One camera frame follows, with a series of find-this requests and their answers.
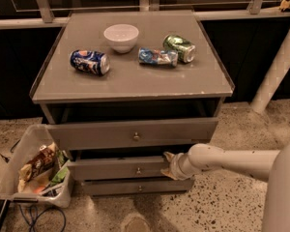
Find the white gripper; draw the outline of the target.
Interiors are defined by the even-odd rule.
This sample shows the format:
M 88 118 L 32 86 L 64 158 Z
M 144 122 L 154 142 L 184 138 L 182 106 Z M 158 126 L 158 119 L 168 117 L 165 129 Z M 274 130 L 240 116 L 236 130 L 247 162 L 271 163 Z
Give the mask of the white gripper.
M 193 176 L 194 170 L 192 164 L 189 161 L 188 154 L 174 155 L 170 152 L 164 152 L 163 155 L 170 162 L 169 168 L 162 169 L 160 172 L 162 175 L 171 178 L 172 180 L 184 181 Z

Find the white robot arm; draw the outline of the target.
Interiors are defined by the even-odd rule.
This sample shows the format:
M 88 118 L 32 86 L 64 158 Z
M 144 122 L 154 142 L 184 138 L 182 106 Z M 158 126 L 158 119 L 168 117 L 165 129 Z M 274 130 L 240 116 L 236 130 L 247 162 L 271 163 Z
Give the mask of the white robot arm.
M 199 143 L 185 153 L 164 156 L 168 166 L 161 173 L 176 181 L 225 169 L 266 182 L 262 232 L 290 232 L 290 144 L 281 150 L 226 151 Z

